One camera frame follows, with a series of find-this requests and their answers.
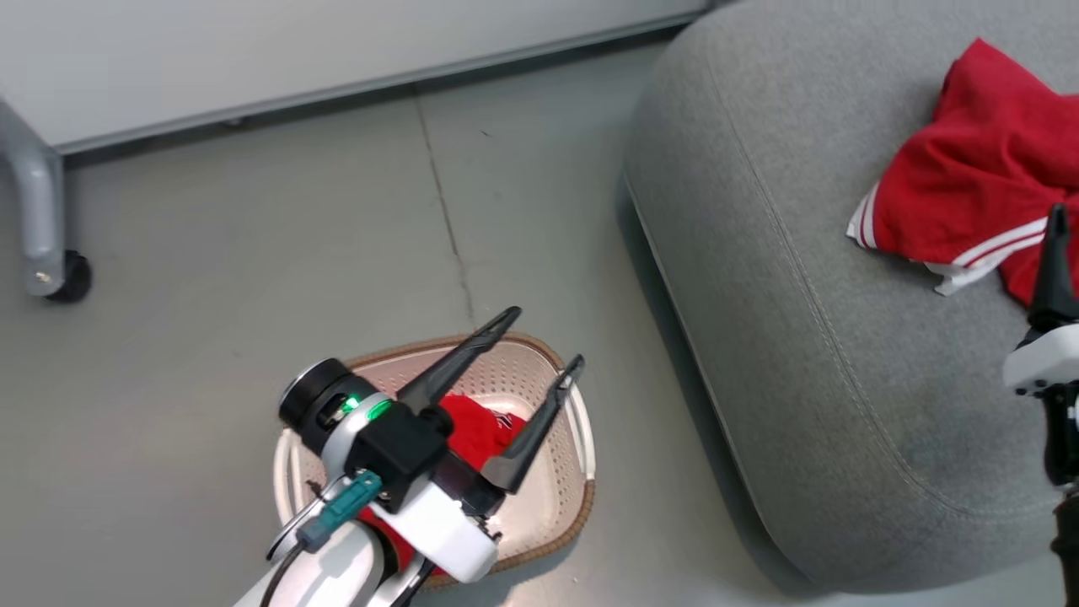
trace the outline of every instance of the gray fabric cushion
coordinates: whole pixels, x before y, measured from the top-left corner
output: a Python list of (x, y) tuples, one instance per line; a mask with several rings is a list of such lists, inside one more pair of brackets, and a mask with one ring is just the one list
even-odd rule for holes
[(765, 526), (851, 592), (1048, 551), (1040, 405), (1001, 385), (1023, 311), (933, 292), (844, 235), (978, 36), (1079, 91), (1075, 0), (755, 0), (657, 65), (626, 176)]

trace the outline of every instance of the red garment on ottoman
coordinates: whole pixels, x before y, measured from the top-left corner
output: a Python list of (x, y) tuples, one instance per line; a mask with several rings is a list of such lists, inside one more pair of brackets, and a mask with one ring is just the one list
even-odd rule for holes
[[(488, 410), (468, 397), (449, 395), (439, 404), (453, 418), (450, 450), (476, 470), (483, 468), (488, 459), (506, 451), (524, 428), (521, 418)], [(370, 508), (359, 513), (359, 520), (384, 533), (397, 550), (398, 566), (402, 569), (408, 566), (415, 550), (393, 527), (375, 516)]]
[[(847, 235), (926, 263), (951, 294), (999, 266), (1029, 306), (1054, 203), (1079, 223), (1079, 95), (1058, 95), (979, 39), (952, 66), (933, 122), (899, 150)], [(1068, 249), (1079, 287), (1079, 238)]]

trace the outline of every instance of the robotic arm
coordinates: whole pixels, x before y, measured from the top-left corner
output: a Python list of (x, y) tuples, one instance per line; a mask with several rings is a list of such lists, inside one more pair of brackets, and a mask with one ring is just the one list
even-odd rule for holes
[(1068, 607), (1079, 606), (1079, 300), (1068, 267), (1068, 219), (1063, 204), (1049, 213), (1030, 330), (1005, 360), (1005, 385), (1039, 399), (1048, 423), (1046, 473), (1064, 499), (1051, 548), (1064, 567)]
[[(337, 359), (292, 381), (278, 415), (331, 481), (277, 534), (267, 554), (274, 566), (235, 607), (405, 607), (436, 566), (461, 582), (490, 570), (500, 536), (484, 522), (520, 489), (584, 359), (573, 359), (513, 444), (480, 471), (449, 450), (453, 420), (439, 402), (520, 313), (502, 313), (396, 399)], [(415, 548), (402, 570), (388, 541), (356, 520), (367, 507)]]

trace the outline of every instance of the gray floor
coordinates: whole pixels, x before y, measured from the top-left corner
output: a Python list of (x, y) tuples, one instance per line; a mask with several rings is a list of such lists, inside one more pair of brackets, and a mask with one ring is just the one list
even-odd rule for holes
[[(617, 188), (664, 45), (79, 160), (73, 237), (97, 282), (77, 307), (23, 294), (16, 222), (0, 223), (3, 604), (231, 604), (276, 530), (270, 459), (291, 375), (508, 305), (521, 330), (588, 358), (596, 509), (571, 550), (418, 606), (1062, 604), (1048, 557), (918, 595), (777, 589), (804, 596), (739, 501)], [(5, 178), (0, 217), (15, 217)]]

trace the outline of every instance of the white board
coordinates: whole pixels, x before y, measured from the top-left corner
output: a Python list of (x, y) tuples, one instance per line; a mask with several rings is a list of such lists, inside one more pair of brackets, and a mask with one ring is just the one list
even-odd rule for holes
[(60, 151), (692, 19), (705, 0), (0, 0), (0, 96)]

